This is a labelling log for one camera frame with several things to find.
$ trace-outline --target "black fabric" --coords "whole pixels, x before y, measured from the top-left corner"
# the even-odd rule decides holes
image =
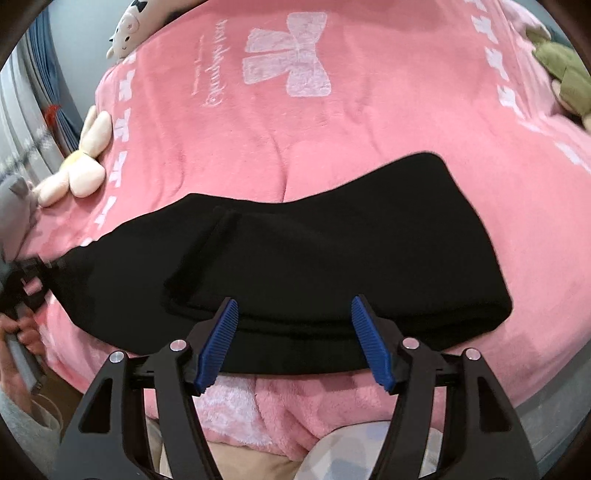
[[[138,354],[233,297],[233,373],[367,368],[350,320],[359,293],[434,349],[493,330],[512,308],[484,226],[429,153],[296,202],[190,194],[61,263],[50,287],[72,321]]]

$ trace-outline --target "pink fleece blanket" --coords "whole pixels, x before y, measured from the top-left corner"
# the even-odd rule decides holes
[[[512,401],[591,338],[591,138],[559,114],[498,0],[209,0],[108,71],[96,97],[115,127],[108,181],[45,210],[25,255],[54,257],[190,192],[283,202],[429,150],[481,215],[514,299],[469,342]],[[55,301],[39,321],[50,365],[84,391],[113,349]],[[196,405],[208,439],[301,459],[394,401],[356,372],[220,377]],[[147,409],[157,416],[153,392]]]

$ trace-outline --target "fuzzy pink fabric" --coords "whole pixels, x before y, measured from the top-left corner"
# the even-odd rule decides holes
[[[55,257],[190,192],[283,202],[434,151],[515,304],[469,345],[523,402],[591,339],[591,138],[560,115],[519,33],[516,18],[535,19],[504,8],[516,27],[498,0],[209,0],[107,72],[108,181],[45,210],[24,255]],[[84,391],[113,349],[55,301],[39,321],[50,365]],[[387,419],[394,400],[356,372],[220,377],[196,404],[209,440],[302,459],[338,427]],[[157,416],[151,392],[147,409]]]

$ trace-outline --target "plush toy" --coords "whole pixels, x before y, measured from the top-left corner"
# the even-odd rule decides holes
[[[124,59],[170,21],[206,0],[134,0],[109,39],[107,58]]]
[[[105,180],[106,172],[95,159],[109,145],[112,134],[113,123],[109,113],[98,113],[96,106],[90,107],[80,134],[78,150],[64,160],[56,174],[43,180],[34,189],[39,205],[53,205],[68,190],[77,198],[88,197],[96,192]]]
[[[554,77],[552,90],[560,104],[573,115],[582,118],[583,126],[591,132],[591,75],[583,60],[569,47],[550,41],[538,30],[527,30],[535,45],[535,58]]]
[[[12,262],[35,223],[37,199],[19,175],[0,182],[0,259]]]

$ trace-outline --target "curtain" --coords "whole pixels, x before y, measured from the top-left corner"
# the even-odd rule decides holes
[[[31,57],[35,67],[35,76],[43,88],[43,93],[50,104],[60,104],[59,77],[57,74],[57,57],[51,39],[49,12],[45,9],[31,24],[26,34]],[[60,130],[58,141],[63,140],[65,150],[71,153],[78,148],[82,119],[71,118],[63,110],[57,113],[57,124]]]
[[[57,171],[64,157],[37,103],[21,40],[0,70],[0,181],[18,173],[33,184]]]

